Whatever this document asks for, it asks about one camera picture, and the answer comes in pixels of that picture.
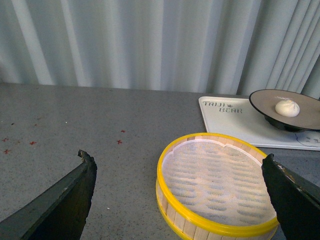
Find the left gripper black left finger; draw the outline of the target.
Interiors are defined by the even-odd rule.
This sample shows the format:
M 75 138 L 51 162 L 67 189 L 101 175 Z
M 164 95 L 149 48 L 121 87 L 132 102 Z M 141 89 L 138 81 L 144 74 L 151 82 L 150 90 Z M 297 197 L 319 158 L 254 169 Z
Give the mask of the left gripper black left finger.
M 79 240 L 91 209 L 97 178 L 92 156 L 0 223 L 2 240 Z

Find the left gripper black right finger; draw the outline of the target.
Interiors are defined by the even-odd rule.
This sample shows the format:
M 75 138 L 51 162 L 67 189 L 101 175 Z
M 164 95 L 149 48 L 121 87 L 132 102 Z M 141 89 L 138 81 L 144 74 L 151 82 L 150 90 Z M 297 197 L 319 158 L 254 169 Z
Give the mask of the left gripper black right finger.
M 262 160 L 262 175 L 284 236 L 288 240 L 320 238 L 320 188 L 274 160 Z

